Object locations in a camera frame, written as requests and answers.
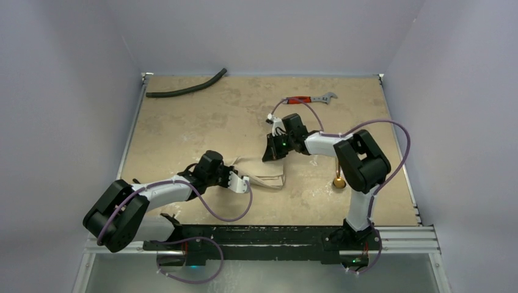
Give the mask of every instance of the wooden tabletop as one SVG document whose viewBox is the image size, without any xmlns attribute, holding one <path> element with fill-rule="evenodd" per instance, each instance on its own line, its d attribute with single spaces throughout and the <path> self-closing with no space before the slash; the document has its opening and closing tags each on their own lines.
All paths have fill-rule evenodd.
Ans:
<svg viewBox="0 0 518 293">
<path fill-rule="evenodd" d="M 148 92 L 183 89 L 205 82 L 206 77 L 153 76 Z M 346 132 L 375 118 L 389 118 L 376 78 L 224 77 L 200 92 L 174 98 L 144 98 L 122 172 L 130 182 L 142 183 L 170 178 L 197 162 L 206 150 L 224 158 L 261 157 L 271 125 L 267 114 L 285 96 L 320 96 L 334 92 L 338 99 L 329 105 L 312 103 L 326 132 Z M 304 105 L 281 105 L 275 113 L 284 117 L 298 113 L 308 130 L 319 129 Z M 392 170 L 399 152 L 392 127 L 376 123 L 372 133 Z M 347 216 L 351 190 L 334 189 L 331 181 L 335 161 L 331 157 L 304 156 L 292 152 L 285 159 L 286 182 L 282 190 L 252 186 L 254 201 L 249 213 L 235 224 L 250 225 L 341 225 Z M 222 217 L 236 217 L 246 208 L 248 194 L 234 194 L 211 187 L 203 195 Z M 173 203 L 150 211 L 176 214 L 181 223 L 223 223 L 215 219 L 199 200 Z M 415 226 L 414 207 L 403 172 L 379 193 L 374 221 L 384 226 Z"/>
</svg>

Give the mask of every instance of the towel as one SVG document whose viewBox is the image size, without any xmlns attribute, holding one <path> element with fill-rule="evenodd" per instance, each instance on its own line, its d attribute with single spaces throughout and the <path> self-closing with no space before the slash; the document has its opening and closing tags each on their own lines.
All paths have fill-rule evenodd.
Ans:
<svg viewBox="0 0 518 293">
<path fill-rule="evenodd" d="M 225 165 L 233 165 L 239 176 L 250 177 L 250 183 L 272 189 L 282 189 L 284 185 L 284 159 L 263 162 L 262 157 L 240 156 L 225 160 Z"/>
</svg>

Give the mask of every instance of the curved black pipe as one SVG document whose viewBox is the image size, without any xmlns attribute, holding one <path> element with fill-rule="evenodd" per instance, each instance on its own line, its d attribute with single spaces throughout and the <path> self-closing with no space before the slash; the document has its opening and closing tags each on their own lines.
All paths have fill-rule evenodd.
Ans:
<svg viewBox="0 0 518 293">
<path fill-rule="evenodd" d="M 227 69 L 223 68 L 220 72 L 218 72 L 214 77 L 209 79 L 208 81 L 204 82 L 203 84 L 195 85 L 193 87 L 188 87 L 186 89 L 181 90 L 174 90 L 172 92 L 158 92 L 158 93 L 146 93 L 146 97 L 148 98 L 171 98 L 173 96 L 181 96 L 185 95 L 187 93 L 194 93 L 199 90 L 206 89 L 210 87 L 211 85 L 215 84 L 218 80 L 220 80 L 223 75 L 227 73 Z"/>
</svg>

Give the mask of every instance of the adjustable wrench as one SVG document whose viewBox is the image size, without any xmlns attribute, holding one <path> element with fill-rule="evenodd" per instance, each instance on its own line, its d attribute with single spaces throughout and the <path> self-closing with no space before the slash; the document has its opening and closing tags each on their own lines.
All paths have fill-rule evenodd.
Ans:
<svg viewBox="0 0 518 293">
<path fill-rule="evenodd" d="M 334 93 L 329 92 L 329 93 L 327 93 L 325 95 L 321 95 L 321 96 L 289 96 L 288 98 L 296 98 L 305 103 L 320 102 L 320 103 L 326 103 L 329 105 L 329 103 L 331 102 L 331 99 L 337 99 L 338 97 Z M 289 99 L 282 103 L 283 104 L 300 104 L 299 101 L 296 101 L 294 99 Z"/>
</svg>

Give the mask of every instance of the gray wall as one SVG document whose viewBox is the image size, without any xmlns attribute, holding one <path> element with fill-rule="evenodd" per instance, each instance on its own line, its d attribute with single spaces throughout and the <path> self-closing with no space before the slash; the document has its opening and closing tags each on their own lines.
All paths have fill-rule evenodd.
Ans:
<svg viewBox="0 0 518 293">
<path fill-rule="evenodd" d="M 0 3 L 0 291 L 69 292 L 140 74 L 106 3 Z"/>
<path fill-rule="evenodd" d="M 383 73 L 424 0 L 108 0 L 142 71 Z"/>
<path fill-rule="evenodd" d="M 515 0 L 427 0 L 384 78 L 455 292 L 518 288 L 516 15 Z"/>
</svg>

